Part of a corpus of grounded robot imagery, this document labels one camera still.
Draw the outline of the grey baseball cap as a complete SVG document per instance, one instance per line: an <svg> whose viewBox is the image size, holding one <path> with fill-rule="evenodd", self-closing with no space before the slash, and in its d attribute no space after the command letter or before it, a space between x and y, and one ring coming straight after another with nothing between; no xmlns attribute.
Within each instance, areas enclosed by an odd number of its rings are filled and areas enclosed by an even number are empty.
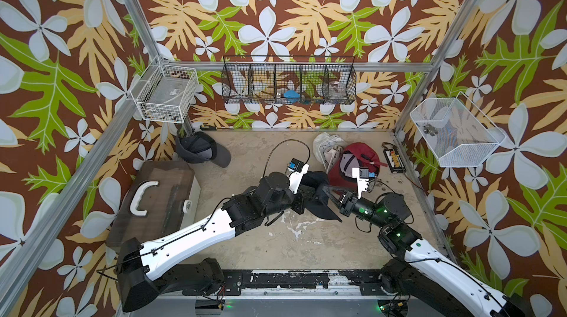
<svg viewBox="0 0 567 317"><path fill-rule="evenodd" d="M211 162L226 168L231 162L228 149L202 131L187 136L178 134L175 140L177 155L189 164Z"/></svg>

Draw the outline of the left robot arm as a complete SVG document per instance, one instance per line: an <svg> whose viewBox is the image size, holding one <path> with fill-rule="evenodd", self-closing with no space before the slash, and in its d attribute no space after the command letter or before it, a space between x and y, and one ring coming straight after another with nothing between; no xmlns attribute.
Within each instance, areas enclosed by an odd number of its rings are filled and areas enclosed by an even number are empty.
<svg viewBox="0 0 567 317"><path fill-rule="evenodd" d="M216 259L186 266L182 261L260 227L271 215L319 205L317 190L328 182L324 172L308 171L294 192L285 174L273 172L258 186L221 200L212 214L183 230L144 243L136 237L125 241L115 266L123 312L137 311L174 291L193 290L204 296L219 291L224 274Z"/></svg>

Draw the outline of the black baseball cap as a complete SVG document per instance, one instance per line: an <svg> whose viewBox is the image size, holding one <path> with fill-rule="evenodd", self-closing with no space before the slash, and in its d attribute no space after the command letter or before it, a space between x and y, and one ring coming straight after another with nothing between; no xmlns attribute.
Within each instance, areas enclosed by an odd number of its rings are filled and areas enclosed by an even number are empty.
<svg viewBox="0 0 567 317"><path fill-rule="evenodd" d="M323 171L308 171L302 178L301 184L312 188L315 193L304 200L304 208L322 220L337 220L343 222L328 206L329 196L324 189L329 185L328 175Z"/></svg>

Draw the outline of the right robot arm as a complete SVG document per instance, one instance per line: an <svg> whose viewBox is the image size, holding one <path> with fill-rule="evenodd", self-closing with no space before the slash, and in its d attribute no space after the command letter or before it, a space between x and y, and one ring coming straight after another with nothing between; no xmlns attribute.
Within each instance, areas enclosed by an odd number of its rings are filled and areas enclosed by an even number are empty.
<svg viewBox="0 0 567 317"><path fill-rule="evenodd" d="M406 223L404 197L386 192L371 201L342 187L322 190L341 215L354 215L379 229L378 239L392 256L381 270L385 289L414 296L443 316L533 316L527 301L481 282L436 250Z"/></svg>

